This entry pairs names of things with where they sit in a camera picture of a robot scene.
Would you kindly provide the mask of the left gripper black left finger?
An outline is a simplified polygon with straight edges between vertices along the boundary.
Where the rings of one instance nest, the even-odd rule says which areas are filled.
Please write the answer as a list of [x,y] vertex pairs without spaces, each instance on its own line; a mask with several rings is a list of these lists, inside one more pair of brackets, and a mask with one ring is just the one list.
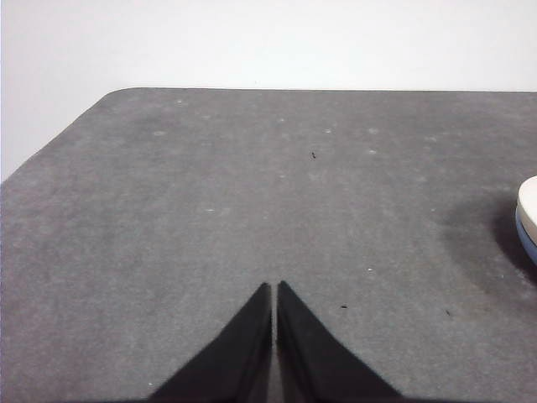
[[222,331],[149,401],[266,402],[271,358],[271,287],[262,283]]

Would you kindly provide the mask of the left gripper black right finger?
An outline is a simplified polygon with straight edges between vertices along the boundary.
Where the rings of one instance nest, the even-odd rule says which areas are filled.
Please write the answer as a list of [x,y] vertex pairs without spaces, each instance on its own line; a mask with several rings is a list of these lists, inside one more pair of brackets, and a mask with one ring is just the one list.
[[291,286],[277,295],[278,345],[307,402],[401,402],[403,395],[345,348]]

